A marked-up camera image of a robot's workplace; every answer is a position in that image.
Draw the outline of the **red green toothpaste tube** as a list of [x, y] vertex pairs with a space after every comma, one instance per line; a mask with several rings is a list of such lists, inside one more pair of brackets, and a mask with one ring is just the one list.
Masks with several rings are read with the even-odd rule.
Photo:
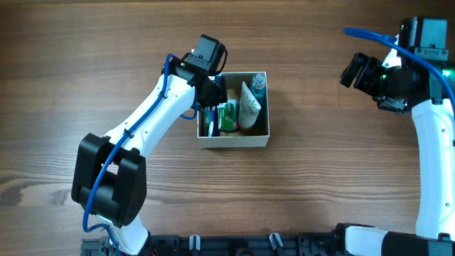
[[205, 127], [205, 136], [209, 137], [210, 136], [210, 123], [212, 119], [212, 114], [211, 114], [211, 107], [205, 107], [204, 108], [204, 127]]

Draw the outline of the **green soap box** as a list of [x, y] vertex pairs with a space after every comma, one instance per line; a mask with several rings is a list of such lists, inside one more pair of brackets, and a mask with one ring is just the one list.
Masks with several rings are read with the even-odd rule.
[[238, 130], [237, 100], [228, 100], [218, 105], [218, 129], [222, 132]]

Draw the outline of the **blue white toothbrush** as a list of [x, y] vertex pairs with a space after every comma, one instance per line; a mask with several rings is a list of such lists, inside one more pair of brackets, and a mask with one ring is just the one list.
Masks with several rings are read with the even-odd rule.
[[215, 107], [210, 107], [210, 122], [208, 129], [208, 136], [212, 137], [215, 129]]

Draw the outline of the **white cream tube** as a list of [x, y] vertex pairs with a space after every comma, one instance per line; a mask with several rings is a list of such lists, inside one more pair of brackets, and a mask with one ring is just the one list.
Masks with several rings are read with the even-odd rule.
[[255, 125], [262, 109], [256, 97], [252, 94], [246, 82], [242, 82], [242, 91], [239, 104], [238, 122], [242, 129], [250, 129]]

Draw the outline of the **blue mouthwash bottle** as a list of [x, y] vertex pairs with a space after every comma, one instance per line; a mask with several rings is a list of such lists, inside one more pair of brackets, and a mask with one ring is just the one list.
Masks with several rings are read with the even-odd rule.
[[256, 100], [261, 106], [264, 105], [264, 99], [266, 97], [266, 81], [267, 79], [264, 73], [257, 73], [253, 75], [250, 85], [252, 94], [255, 96]]

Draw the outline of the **blue razor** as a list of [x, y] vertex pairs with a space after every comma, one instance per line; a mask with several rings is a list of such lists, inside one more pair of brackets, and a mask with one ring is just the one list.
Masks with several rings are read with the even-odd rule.
[[213, 131], [213, 136], [214, 137], [219, 137], [220, 136], [219, 112], [218, 112], [218, 108], [217, 107], [215, 107], [215, 109], [214, 109], [214, 131]]

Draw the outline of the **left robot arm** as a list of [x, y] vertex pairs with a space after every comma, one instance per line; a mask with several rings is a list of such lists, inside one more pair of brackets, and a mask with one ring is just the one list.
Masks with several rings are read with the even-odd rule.
[[220, 74], [228, 56], [217, 39], [201, 35], [182, 58], [166, 56], [150, 95], [123, 123], [99, 137], [87, 134], [79, 144], [71, 191], [84, 209], [82, 229], [107, 231], [83, 240], [82, 255], [155, 255], [151, 233], [139, 211], [146, 198], [146, 160], [179, 117], [227, 100]]

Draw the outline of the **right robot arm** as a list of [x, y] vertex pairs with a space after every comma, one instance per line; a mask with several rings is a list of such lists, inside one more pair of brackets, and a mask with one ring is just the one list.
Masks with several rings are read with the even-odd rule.
[[378, 109], [410, 113], [419, 147], [419, 211], [415, 233], [339, 224], [335, 250], [346, 255], [454, 254], [454, 62], [446, 47], [445, 18], [402, 20], [389, 36], [346, 27], [347, 36], [390, 48], [384, 60], [356, 53], [341, 84], [372, 97]]

